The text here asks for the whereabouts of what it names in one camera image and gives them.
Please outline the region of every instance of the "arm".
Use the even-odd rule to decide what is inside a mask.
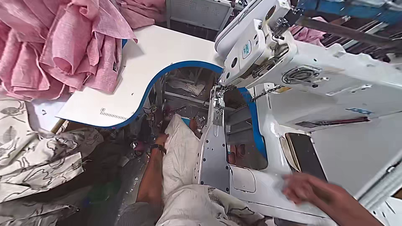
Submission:
[[[164,146],[169,134],[161,134],[155,143]],[[137,202],[146,202],[162,207],[162,160],[163,152],[158,148],[151,150],[151,156],[139,184]]]
[[[286,175],[283,194],[295,204],[310,202],[340,226],[382,226],[345,189],[305,173]]]

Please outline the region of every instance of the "clothing pile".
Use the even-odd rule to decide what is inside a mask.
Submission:
[[[44,136],[29,126],[24,101],[0,97],[0,203],[47,191],[84,170],[103,142],[92,127]]]
[[[0,93],[26,101],[83,85],[112,93],[122,39],[135,35],[109,0],[1,0]]]
[[[132,29],[166,20],[165,0],[117,0],[116,3]]]

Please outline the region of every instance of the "label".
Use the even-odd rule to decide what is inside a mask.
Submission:
[[[374,114],[374,112],[372,112],[372,111],[368,111],[368,110],[364,110],[364,109],[359,109],[359,108],[345,108],[345,110],[353,111],[353,112],[358,112],[358,113],[365,114],[365,115]]]
[[[115,61],[115,62],[113,62],[113,70],[114,70],[115,72],[117,72],[117,65],[116,65],[116,61]]]
[[[249,40],[249,41],[243,46],[243,50],[242,50],[243,59],[245,59],[246,57],[248,57],[248,55],[250,55],[250,53],[251,53],[251,41]]]

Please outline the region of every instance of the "pink linen cloth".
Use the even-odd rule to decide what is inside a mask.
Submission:
[[[122,39],[135,35],[109,0],[2,0],[0,92],[26,101],[84,84],[111,93]]]
[[[327,22],[324,18],[320,16],[314,17],[312,19]],[[307,27],[302,27],[299,25],[293,25],[290,28],[290,32],[293,34],[293,38],[295,40],[311,43],[322,47],[324,46],[320,40],[323,38],[323,35],[325,35],[326,32],[310,29]]]
[[[165,0],[117,0],[120,12],[131,28],[136,29],[166,20]]]

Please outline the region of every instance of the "bracelet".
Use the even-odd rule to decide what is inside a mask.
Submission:
[[[151,150],[154,149],[154,148],[157,148],[157,149],[159,149],[162,153],[166,154],[166,149],[165,149],[165,147],[164,147],[163,145],[160,145],[160,144],[153,144],[153,145],[151,145]]]

